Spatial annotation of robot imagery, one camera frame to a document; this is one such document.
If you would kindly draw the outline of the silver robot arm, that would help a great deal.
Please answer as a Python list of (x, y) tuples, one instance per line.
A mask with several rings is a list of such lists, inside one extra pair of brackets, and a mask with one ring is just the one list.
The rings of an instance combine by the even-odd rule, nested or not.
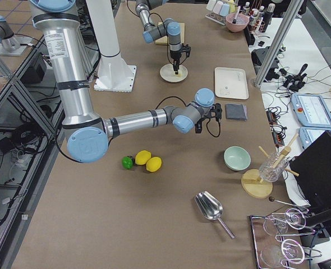
[[(171, 18), (162, 21), (158, 26), (155, 25), (150, 16), (151, 10), (165, 4), (166, 1), (136, 1), (135, 16), (139, 17), (144, 27), (143, 38), (146, 43), (154, 42), (160, 38), (167, 37), (171, 60), (169, 65), (173, 67), (175, 75), (179, 75), (181, 56), (190, 56), (191, 47), (184, 45), (181, 39), (181, 27), (178, 22)], [(33, 23), (39, 24), (45, 20), (72, 19), (71, 9), (76, 6), (75, 1), (31, 1), (30, 6), (39, 11), (39, 15), (33, 16)], [(0, 16), (0, 43), (4, 40), (12, 39), (15, 33), (8, 27), (7, 21)]]
[(162, 109), (104, 119), (96, 112), (105, 98), (101, 91), (131, 92), (136, 67), (121, 57), (114, 16), (109, 1), (87, 1), (98, 49), (97, 79), (91, 84), (84, 67), (79, 41), (80, 19), (75, 1), (31, 1), (34, 26), (43, 32), (56, 78), (65, 118), (62, 128), (67, 140), (66, 157), (92, 163), (107, 152), (119, 135), (166, 124), (181, 133), (197, 127), (215, 111), (214, 93), (203, 88), (182, 108)]

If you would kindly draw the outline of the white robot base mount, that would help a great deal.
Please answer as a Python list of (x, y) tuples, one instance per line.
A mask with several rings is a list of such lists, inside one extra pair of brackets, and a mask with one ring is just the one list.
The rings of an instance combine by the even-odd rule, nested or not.
[(90, 0), (86, 4), (101, 55), (94, 89), (131, 92), (136, 66), (128, 65), (121, 56), (111, 2)]

